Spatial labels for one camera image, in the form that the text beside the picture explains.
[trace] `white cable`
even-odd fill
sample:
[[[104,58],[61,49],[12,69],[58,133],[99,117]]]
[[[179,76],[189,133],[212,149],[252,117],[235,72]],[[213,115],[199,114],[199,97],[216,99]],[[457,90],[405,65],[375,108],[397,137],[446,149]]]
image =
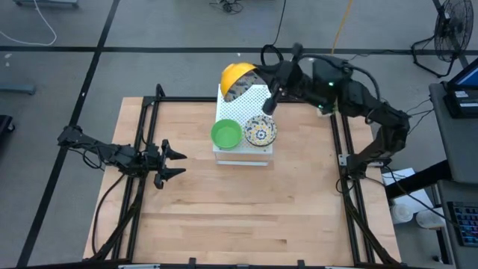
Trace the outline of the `white cable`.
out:
[[[42,17],[43,21],[45,22],[46,26],[48,26],[48,28],[50,28],[50,30],[52,31],[53,35],[55,36],[53,38],[53,41],[51,41],[50,43],[48,44],[45,44],[45,43],[30,43],[30,42],[25,42],[25,41],[21,41],[21,40],[16,40],[12,37],[9,37],[6,35],[6,33],[0,31],[0,34],[4,37],[6,37],[7,39],[9,40],[12,40],[13,42],[17,42],[17,43],[20,43],[20,44],[24,44],[24,45],[32,45],[32,46],[51,46],[53,45],[53,43],[57,40],[57,33],[55,33],[55,30],[53,30],[53,28],[50,26],[50,24],[46,21],[45,17],[43,16],[42,12],[40,11],[40,8],[38,7],[38,4],[37,4],[37,0],[33,0],[33,2],[35,3],[35,7],[37,8],[37,11],[40,15],[40,17]]]

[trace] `concrete floor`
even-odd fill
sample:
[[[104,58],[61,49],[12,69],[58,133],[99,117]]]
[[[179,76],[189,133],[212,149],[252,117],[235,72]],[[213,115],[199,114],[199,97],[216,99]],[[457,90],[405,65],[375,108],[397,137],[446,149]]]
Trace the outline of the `concrete floor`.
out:
[[[112,2],[80,0],[78,10],[55,5],[40,8],[58,33],[56,46],[96,46]],[[106,46],[257,48],[273,41],[282,1],[244,0],[242,13],[234,16],[208,3],[122,0]],[[288,2],[277,46],[301,42],[308,48],[330,48],[346,6],[347,0]],[[414,41],[432,35],[435,16],[431,0],[356,1],[338,48],[408,49]],[[20,40],[48,42],[51,38],[33,8],[5,0],[0,1],[0,31]],[[18,44],[0,37],[0,46]],[[476,35],[469,49],[478,49]],[[17,126],[0,155],[0,268],[15,266],[19,258],[58,153],[56,138],[69,122],[92,56],[92,52],[0,49],[0,81],[37,86],[34,96],[0,93],[0,114],[13,115]],[[447,66],[435,56],[420,59],[436,69]],[[123,97],[151,95],[157,83],[170,96],[214,96],[223,68],[238,61],[258,63],[259,55],[102,53],[79,125],[85,133],[110,141]],[[439,81],[418,69],[409,55],[371,55],[357,57],[353,63],[369,70],[381,85],[383,97],[403,110],[427,99],[428,84]],[[452,76],[460,69],[457,64]],[[366,78],[356,79],[371,86]],[[428,108],[430,103],[418,111]],[[408,144],[394,156],[393,168],[422,170],[444,159],[433,114],[414,130]],[[68,154],[30,265],[81,260],[101,178],[102,173],[88,169],[81,157]],[[396,226],[396,232],[404,262],[452,268],[431,260],[439,254],[434,232],[413,223]]]

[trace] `patterned plate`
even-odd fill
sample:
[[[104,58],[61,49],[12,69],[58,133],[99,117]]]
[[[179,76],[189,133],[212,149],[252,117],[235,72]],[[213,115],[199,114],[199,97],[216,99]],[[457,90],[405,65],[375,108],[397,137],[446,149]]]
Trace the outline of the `patterned plate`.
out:
[[[254,116],[244,126],[244,135],[254,146],[268,146],[277,137],[277,125],[271,117]]]

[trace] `computer monitor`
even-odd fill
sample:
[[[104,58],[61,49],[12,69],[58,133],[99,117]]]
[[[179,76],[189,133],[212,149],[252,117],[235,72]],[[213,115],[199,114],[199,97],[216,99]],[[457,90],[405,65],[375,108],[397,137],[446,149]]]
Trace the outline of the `computer monitor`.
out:
[[[448,83],[452,88],[471,88],[478,90],[478,58],[465,67]]]

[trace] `wooden table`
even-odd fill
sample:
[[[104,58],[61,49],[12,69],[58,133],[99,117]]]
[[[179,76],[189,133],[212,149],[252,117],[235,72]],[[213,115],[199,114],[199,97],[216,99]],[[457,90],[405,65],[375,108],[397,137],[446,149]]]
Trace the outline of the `wooden table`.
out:
[[[113,143],[133,144],[141,102],[124,98]],[[161,191],[150,173],[133,262],[184,264],[195,257],[198,264],[296,265],[304,259],[307,265],[353,265],[344,204],[335,190],[339,175],[330,119],[317,117],[308,105],[279,104],[274,114],[279,134],[270,165],[225,166],[215,164],[209,137],[215,111],[213,102],[160,103],[155,143],[167,138],[174,150],[187,155],[167,163],[187,172]],[[373,139],[363,118],[351,118],[350,129],[356,152]],[[367,175],[381,179],[376,168]],[[108,167],[99,197],[119,177],[116,168]],[[383,187],[369,180],[361,185],[371,230],[400,260]],[[124,186],[125,180],[101,208],[97,247],[117,225]],[[129,228],[120,257],[125,256],[128,234]],[[91,233],[85,257],[92,256],[90,240]],[[366,261],[364,251],[361,260]]]

